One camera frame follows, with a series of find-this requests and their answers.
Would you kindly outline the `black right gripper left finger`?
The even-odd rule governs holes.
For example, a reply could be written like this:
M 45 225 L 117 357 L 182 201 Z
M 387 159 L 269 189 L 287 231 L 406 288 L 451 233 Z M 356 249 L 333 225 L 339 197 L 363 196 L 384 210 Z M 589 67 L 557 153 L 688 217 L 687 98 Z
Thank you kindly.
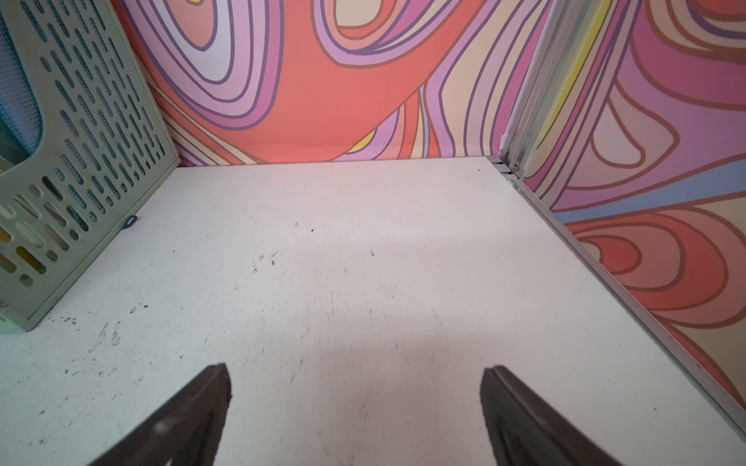
M 92 463 L 212 465 L 231 397 L 227 365 L 210 365 Z

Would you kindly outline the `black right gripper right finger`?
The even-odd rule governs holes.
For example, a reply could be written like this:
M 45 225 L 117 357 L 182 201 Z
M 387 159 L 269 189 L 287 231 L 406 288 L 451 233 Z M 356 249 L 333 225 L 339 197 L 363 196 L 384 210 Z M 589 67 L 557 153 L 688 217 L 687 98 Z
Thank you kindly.
M 619 463 L 505 366 L 484 371 L 480 401 L 498 465 Z

